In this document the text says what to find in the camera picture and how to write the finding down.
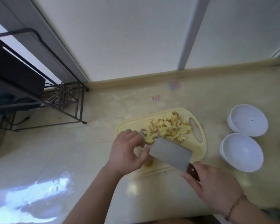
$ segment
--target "knife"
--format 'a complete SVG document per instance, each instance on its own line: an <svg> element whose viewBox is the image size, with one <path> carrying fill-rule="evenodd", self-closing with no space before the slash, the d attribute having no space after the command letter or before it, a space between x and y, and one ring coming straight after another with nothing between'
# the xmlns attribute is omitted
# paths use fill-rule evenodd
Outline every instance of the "knife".
<svg viewBox="0 0 280 224"><path fill-rule="evenodd" d="M146 131L142 129L139 134L145 137L143 132ZM195 170L193 164L190 163L190 158L193 151L183 147L171 140L158 136L154 138L154 143L150 146L149 154L157 159L169 164L170 166L179 169L183 172L189 173L197 181L199 181L199 176Z"/></svg>

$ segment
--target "wooden baseboard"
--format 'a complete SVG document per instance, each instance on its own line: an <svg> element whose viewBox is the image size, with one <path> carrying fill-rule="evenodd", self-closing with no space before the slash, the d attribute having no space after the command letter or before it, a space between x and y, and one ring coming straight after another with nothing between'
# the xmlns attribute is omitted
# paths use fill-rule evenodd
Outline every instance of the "wooden baseboard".
<svg viewBox="0 0 280 224"><path fill-rule="evenodd" d="M222 73L232 73L244 70L253 70L263 67L271 66L280 66L280 57L279 58L269 58L262 61L255 61L250 63L243 64L232 64L232 65L221 65L221 66L212 66L212 67L200 67L200 68L191 68L181 71L168 71L160 72L148 75L138 75L126 78L103 80L97 82L88 82L86 83L90 89L101 89L114 86L124 86L145 82L161 81L168 79L177 79L189 76L196 75L206 75L206 74L222 74Z"/></svg>

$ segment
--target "knife handle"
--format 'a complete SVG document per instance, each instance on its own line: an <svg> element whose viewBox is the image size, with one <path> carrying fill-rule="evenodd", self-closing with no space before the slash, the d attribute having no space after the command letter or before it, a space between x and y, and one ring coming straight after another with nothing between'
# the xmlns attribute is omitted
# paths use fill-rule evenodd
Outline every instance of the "knife handle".
<svg viewBox="0 0 280 224"><path fill-rule="evenodd" d="M200 181L197 171L195 170L193 164L189 163L187 168L187 173L189 173L197 181Z"/></svg>

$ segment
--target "metal blade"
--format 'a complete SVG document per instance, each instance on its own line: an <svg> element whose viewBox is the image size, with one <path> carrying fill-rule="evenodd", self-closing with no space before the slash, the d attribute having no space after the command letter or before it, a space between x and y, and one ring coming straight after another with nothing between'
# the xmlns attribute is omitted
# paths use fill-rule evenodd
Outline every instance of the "metal blade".
<svg viewBox="0 0 280 224"><path fill-rule="evenodd" d="M142 129L139 133L145 137ZM150 155L181 171L187 171L193 151L161 136L154 138Z"/></svg>

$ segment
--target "black metal frame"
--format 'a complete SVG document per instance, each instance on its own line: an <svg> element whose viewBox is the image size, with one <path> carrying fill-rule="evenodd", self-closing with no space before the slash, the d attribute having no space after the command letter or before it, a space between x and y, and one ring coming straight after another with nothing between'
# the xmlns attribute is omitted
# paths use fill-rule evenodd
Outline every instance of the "black metal frame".
<svg viewBox="0 0 280 224"><path fill-rule="evenodd" d="M45 86L45 88L49 88L49 87L56 87L58 89L60 89L63 92L63 103L59 103L59 104L49 104L48 102L45 102L43 100L41 100L39 97L37 97L36 95L27 92L26 90L23 90L19 87L15 87L15 89L17 89L18 91L21 91L23 93L25 93L28 97L36 100L36 102L33 103L20 103L20 104L11 104L11 105L2 105L0 106L0 109L2 108L10 108L10 107L19 107L19 106L26 106L26 105L36 105L36 104L43 104L38 108L41 107L50 107L52 109L55 109L73 119L75 119L76 121L71 121L71 122L65 122L65 123L57 123L57 124L48 124L48 125L42 125L42 126L36 126L36 127L28 127L28 128L18 128L13 130L13 126L17 125L14 124L15 121L15 116L16 113L15 112L12 116L12 120L11 123L9 124L9 128L3 128L2 124L3 124L3 120L0 123L0 129L3 130L7 130L7 131L15 131L15 132L19 132L20 130L27 130L27 129L33 129L33 128L40 128L40 127L47 127L47 126L56 126L56 125L64 125L64 124L70 124L70 123L78 123L78 122L82 122L83 124L87 124L87 122L82 120L82 115L83 115L83 105L84 105L84 93L85 91L88 92L89 89L79 80L79 78L66 66L66 64L56 55L56 53L53 52L53 50L43 41L43 39L41 38L40 34L34 30L33 28L22 28L19 30L15 30L15 31L10 31L10 32L5 32L5 33L0 33L0 37L3 36L8 36L8 35L15 35L15 34L21 34L21 33L26 33L26 32L32 32L34 33L38 40L41 42L41 44L60 62L60 64L77 80L76 82L71 82L71 83L64 83L64 84L57 84L56 82L54 82L52 79L50 79L48 76L46 76L44 73L42 73L39 69L37 69L34 65L32 65L29 61L27 61L25 58L23 58L21 55L19 55L15 50L13 50L11 47L9 47L7 44L5 44L2 40L0 40L0 44L5 47L8 51L10 51L12 54L14 54L16 57L18 57L20 60L22 60L25 64L27 64L29 67L31 67L34 71L36 71L37 73L39 73L41 76L43 76L45 79L47 79L48 81L50 81L52 83L52 85L50 86ZM70 85L70 84L78 84L77 87L73 88L73 90L77 89L78 90L78 97L73 96L71 93L66 91L66 88L63 87L62 85ZM74 99L74 101L69 101L69 102L65 102L65 94L72 97ZM59 105L65 105L65 104L72 104L75 103L76 107L75 107L75 115L71 115L67 112L65 112L64 110L62 110L61 108L58 108L56 106ZM79 108L79 103L81 103L80 105L80 115L78 118L78 108Z"/></svg>

